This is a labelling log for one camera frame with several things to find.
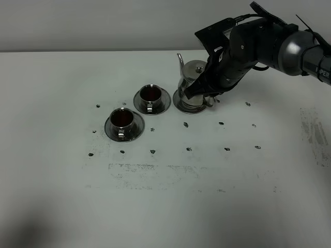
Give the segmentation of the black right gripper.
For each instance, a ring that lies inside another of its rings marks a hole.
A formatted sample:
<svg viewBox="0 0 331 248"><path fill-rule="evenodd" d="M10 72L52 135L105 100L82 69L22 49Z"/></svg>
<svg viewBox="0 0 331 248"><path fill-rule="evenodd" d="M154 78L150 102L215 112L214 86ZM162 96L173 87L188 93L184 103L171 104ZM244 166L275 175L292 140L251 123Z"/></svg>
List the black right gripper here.
<svg viewBox="0 0 331 248"><path fill-rule="evenodd" d="M187 99L233 89L258 62L256 44L264 26L265 22L246 22L233 27L227 34L229 45L209 55L205 71L184 90Z"/></svg>

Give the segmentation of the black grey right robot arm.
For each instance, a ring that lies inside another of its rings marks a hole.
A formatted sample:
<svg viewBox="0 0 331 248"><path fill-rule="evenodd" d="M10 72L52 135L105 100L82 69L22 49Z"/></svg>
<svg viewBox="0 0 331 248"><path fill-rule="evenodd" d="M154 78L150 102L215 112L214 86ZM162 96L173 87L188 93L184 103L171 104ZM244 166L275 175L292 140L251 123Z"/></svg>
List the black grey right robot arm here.
<svg viewBox="0 0 331 248"><path fill-rule="evenodd" d="M330 84L330 45L318 33L256 19L234 27L221 49L209 52L206 69L185 95L190 99L230 91L257 63Z"/></svg>

